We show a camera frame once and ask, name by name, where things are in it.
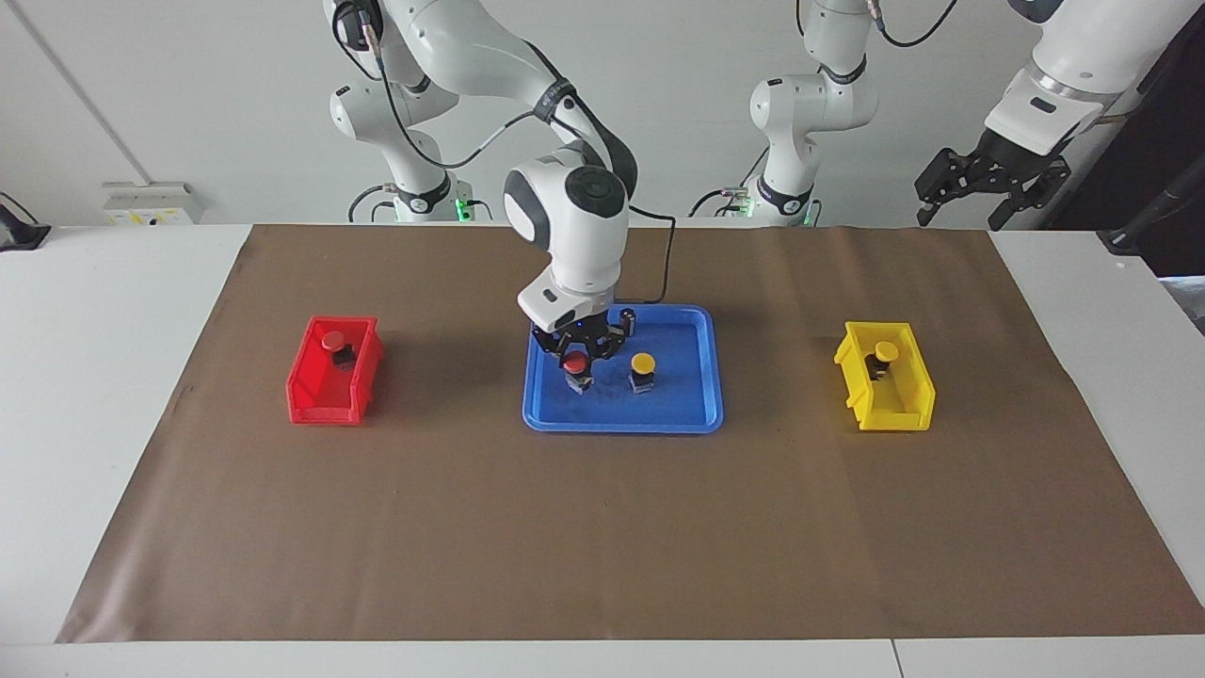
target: brown tablecloth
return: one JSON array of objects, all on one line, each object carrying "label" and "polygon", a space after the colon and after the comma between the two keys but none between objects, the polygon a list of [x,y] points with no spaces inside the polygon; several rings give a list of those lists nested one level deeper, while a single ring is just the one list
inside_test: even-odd
[{"label": "brown tablecloth", "polygon": [[[656,291],[634,231],[622,293]],[[257,226],[59,641],[1095,636],[1205,614],[983,232],[686,230],[727,423],[540,435],[502,229]],[[380,317],[363,429],[289,425],[312,314]],[[847,319],[909,320],[927,434],[860,434]]]}]

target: yellow button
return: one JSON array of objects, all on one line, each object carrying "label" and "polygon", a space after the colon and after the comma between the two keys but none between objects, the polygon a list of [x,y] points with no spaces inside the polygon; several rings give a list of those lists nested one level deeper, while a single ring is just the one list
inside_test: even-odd
[{"label": "yellow button", "polygon": [[893,364],[900,358],[899,347],[890,342],[880,342],[875,344],[875,358],[884,364]]},{"label": "yellow button", "polygon": [[657,361],[648,354],[636,354],[631,356],[631,372],[643,377],[657,371]]}]

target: yellow bin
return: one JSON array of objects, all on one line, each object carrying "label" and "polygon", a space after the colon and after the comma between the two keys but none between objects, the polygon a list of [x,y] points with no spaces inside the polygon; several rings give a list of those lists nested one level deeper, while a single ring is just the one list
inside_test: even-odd
[{"label": "yellow bin", "polygon": [[[936,391],[906,322],[847,322],[834,362],[862,431],[928,431]],[[878,375],[871,381],[871,372]]]}]

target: wall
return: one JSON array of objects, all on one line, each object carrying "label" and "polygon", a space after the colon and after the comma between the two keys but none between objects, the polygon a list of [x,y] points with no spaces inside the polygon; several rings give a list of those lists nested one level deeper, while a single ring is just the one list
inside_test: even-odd
[{"label": "wall", "polygon": [[[358,73],[331,40],[321,0],[4,0],[0,185],[43,220],[99,222],[99,184],[135,171],[5,2],[28,16],[152,178],[194,187],[206,222],[341,220],[352,196],[388,178],[375,151],[329,120],[329,93]],[[737,181],[765,143],[748,120],[753,86],[815,71],[789,0],[483,4],[540,45],[633,147],[642,176],[635,202],[647,210],[682,213],[704,191]],[[888,25],[911,37],[945,4],[893,2]],[[916,49],[872,35],[881,110],[869,128],[818,136],[822,223],[915,223],[916,175],[942,146],[974,147],[1039,37],[1004,0],[962,2]],[[518,111],[511,101],[466,100],[423,129],[446,158],[460,158]],[[499,212],[506,170],[554,145],[548,129],[527,120],[462,178]],[[1097,146],[1077,143],[1072,161]],[[946,207],[934,225],[981,228],[998,201]]]}]

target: red cap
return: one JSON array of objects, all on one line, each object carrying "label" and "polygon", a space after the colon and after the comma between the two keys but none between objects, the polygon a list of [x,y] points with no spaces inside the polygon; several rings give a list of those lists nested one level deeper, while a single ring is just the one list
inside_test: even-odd
[{"label": "red cap", "polygon": [[343,332],[337,329],[333,329],[322,336],[322,348],[331,354],[342,352],[346,346],[347,338],[343,336]]},{"label": "red cap", "polygon": [[562,365],[565,366],[565,372],[577,376],[586,372],[586,369],[590,366],[590,360],[586,356],[586,354],[574,352],[572,354],[565,356],[565,362]]}]

